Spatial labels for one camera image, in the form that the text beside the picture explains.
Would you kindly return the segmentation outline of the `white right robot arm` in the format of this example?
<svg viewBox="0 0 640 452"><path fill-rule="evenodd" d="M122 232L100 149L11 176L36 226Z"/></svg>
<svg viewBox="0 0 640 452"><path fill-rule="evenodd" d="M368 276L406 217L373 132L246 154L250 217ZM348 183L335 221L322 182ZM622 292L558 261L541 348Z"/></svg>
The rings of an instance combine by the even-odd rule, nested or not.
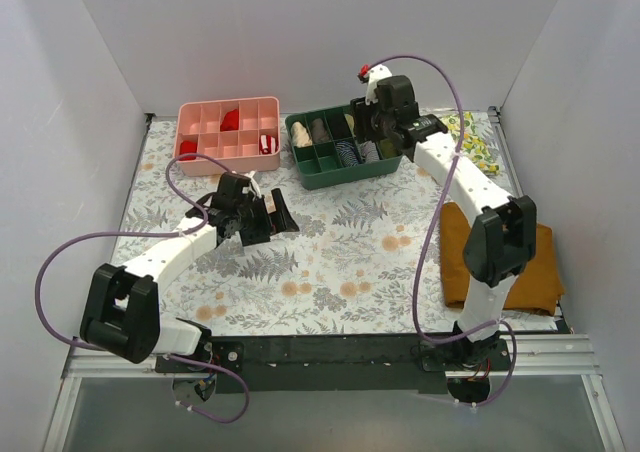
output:
<svg viewBox="0 0 640 452"><path fill-rule="evenodd" d="M421 114L407 76L378 65L364 67L358 78L366 93L351 102L357 137L389 140L441 185L468 222L462 259L470 279L463 309L451 336L428 342L446 360L475 369L496 348L507 296L535 256L536 205L497 186L462 153L439 118Z"/></svg>

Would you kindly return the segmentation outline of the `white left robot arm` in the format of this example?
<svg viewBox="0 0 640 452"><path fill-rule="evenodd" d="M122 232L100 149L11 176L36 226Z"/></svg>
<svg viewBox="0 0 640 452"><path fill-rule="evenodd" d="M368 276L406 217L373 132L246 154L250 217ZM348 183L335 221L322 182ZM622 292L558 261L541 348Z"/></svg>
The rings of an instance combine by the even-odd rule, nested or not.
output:
<svg viewBox="0 0 640 452"><path fill-rule="evenodd" d="M205 341L210 331L186 319L162 317L161 293L234 236L252 246L298 229L280 189L266 199L251 177L223 174L216 190L193 202L173 232L124 264L103 264L94 272L81 339L132 363L174 354L188 370L205 370L213 358Z"/></svg>

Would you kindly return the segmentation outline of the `navy striped underwear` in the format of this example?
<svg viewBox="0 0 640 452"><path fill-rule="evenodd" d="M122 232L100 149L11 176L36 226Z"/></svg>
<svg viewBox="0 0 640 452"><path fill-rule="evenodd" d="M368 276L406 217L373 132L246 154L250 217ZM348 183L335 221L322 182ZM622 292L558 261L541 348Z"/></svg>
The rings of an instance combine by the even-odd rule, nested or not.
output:
<svg viewBox="0 0 640 452"><path fill-rule="evenodd" d="M337 141L335 143L335 148L344 167L354 167L361 164L361 160L354 143L346 140Z"/></svg>

